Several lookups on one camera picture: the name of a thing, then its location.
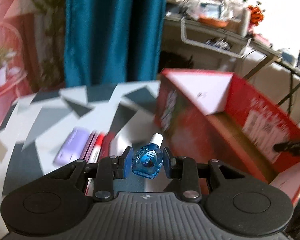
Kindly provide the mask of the white spray bottle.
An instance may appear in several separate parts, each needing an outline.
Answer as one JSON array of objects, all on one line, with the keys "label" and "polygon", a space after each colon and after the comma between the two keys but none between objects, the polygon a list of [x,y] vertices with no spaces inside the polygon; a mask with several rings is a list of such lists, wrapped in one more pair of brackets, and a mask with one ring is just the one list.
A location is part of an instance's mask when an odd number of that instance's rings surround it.
[{"label": "white spray bottle", "polygon": [[241,25],[240,25],[240,28],[239,28],[239,34],[242,37],[246,37],[246,35],[248,33],[250,18],[251,18],[250,9],[244,8],[243,11],[242,11]]}]

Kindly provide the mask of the teal blue curtain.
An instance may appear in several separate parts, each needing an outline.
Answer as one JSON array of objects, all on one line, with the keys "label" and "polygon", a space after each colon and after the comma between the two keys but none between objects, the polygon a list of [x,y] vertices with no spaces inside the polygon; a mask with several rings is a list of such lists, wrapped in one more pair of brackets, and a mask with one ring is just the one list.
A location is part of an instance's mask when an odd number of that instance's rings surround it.
[{"label": "teal blue curtain", "polygon": [[157,77],[166,0],[66,0],[67,87]]}]

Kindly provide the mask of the black checkered pen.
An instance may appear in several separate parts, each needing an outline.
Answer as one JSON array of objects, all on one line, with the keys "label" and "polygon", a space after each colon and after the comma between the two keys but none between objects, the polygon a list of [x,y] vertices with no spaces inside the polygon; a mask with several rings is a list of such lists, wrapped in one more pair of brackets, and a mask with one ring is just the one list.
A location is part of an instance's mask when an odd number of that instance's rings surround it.
[{"label": "black checkered pen", "polygon": [[90,155],[92,153],[92,150],[94,148],[96,139],[98,136],[98,132],[97,131],[93,131],[90,135],[89,138],[82,150],[82,153],[80,155],[80,159],[84,159],[85,161],[88,161],[90,158]]}]

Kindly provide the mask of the red cardboard box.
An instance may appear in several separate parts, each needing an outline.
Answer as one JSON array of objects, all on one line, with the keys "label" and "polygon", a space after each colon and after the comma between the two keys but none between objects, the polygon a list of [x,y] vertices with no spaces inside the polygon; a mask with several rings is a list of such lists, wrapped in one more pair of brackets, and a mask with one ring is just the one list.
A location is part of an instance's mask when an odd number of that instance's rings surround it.
[{"label": "red cardboard box", "polygon": [[155,122],[175,155],[221,160],[298,202],[300,156],[273,147],[300,128],[280,107],[231,72],[165,69],[160,81]]}]

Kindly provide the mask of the purple rectangular case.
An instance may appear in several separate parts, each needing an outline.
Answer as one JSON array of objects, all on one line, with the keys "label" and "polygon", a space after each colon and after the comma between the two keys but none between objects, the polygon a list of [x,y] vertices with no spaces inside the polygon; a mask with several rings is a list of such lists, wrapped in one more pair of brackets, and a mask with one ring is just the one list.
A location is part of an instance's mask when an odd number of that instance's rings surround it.
[{"label": "purple rectangular case", "polygon": [[90,131],[87,129],[75,127],[59,149],[54,163],[56,165],[66,165],[79,159],[89,136]]}]

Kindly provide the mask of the cluttered white desk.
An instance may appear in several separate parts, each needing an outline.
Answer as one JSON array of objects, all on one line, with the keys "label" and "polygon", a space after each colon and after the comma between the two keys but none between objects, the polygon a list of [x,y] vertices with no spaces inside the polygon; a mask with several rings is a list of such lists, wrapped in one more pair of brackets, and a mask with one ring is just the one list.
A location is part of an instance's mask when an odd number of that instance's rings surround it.
[{"label": "cluttered white desk", "polygon": [[167,14],[164,24],[167,27],[179,28],[180,40],[186,45],[202,48],[223,56],[243,61],[246,59],[245,50],[251,47],[255,52],[262,53],[264,58],[253,67],[244,78],[250,80],[262,68],[281,60],[279,52],[231,31],[208,26],[190,20],[178,14]]}]

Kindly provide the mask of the dark red tube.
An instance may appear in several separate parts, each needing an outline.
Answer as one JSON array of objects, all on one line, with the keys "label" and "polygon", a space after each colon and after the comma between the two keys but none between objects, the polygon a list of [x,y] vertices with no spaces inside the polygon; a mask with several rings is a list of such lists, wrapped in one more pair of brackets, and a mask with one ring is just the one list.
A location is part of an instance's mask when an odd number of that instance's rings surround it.
[{"label": "dark red tube", "polygon": [[115,137],[115,133],[113,133],[113,132],[109,132],[106,134],[106,136],[104,137],[104,139],[102,141],[98,161],[109,156],[110,144],[111,144],[112,140],[114,139],[114,137]]}]

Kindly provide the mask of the printed living room backdrop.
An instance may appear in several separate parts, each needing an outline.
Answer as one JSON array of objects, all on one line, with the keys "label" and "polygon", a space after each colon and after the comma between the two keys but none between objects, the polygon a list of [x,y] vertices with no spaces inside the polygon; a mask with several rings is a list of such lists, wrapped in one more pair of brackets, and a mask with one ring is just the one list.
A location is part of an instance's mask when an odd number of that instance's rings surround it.
[{"label": "printed living room backdrop", "polygon": [[66,0],[0,0],[0,130],[14,101],[65,86]]}]

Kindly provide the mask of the geometric patterned tablecloth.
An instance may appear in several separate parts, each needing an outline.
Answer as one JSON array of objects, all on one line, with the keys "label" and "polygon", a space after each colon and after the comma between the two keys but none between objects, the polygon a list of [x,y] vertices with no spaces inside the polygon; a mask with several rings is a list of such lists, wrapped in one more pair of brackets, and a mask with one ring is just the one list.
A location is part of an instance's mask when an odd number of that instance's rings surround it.
[{"label": "geometric patterned tablecloth", "polygon": [[[19,98],[0,126],[0,204],[11,191],[57,169],[54,160],[70,132],[113,133],[134,150],[158,132],[159,81],[74,87]],[[7,234],[0,215],[0,239]]]}]

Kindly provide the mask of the red white marker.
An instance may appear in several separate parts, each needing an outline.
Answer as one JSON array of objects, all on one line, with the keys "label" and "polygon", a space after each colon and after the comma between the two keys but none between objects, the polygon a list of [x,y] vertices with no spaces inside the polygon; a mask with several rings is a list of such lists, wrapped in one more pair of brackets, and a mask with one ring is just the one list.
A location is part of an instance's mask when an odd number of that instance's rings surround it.
[{"label": "red white marker", "polygon": [[[96,163],[98,161],[98,157],[100,155],[102,142],[104,140],[104,137],[106,135],[104,133],[100,133],[95,141],[95,144],[93,146],[93,150],[91,152],[91,155],[89,157],[88,163]],[[86,196],[92,196],[93,186],[91,186],[92,179],[88,179],[87,189],[85,191]]]}]

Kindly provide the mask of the black bag under desk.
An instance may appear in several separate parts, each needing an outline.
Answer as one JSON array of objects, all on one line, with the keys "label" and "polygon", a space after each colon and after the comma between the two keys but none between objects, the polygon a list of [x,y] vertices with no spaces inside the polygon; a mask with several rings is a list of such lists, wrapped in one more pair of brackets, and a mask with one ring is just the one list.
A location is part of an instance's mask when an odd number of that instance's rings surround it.
[{"label": "black bag under desk", "polygon": [[158,73],[160,73],[164,68],[193,68],[192,56],[187,59],[182,55],[162,50],[159,57]]}]

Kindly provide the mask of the orange bowl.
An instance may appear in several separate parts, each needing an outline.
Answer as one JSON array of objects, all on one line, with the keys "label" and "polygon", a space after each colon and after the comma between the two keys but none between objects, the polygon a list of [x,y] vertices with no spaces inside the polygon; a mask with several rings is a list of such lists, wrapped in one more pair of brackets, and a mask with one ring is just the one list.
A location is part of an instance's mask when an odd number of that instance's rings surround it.
[{"label": "orange bowl", "polygon": [[200,17],[198,19],[200,23],[213,26],[215,28],[225,28],[229,23],[228,21],[218,20],[215,18],[208,18],[208,17]]}]

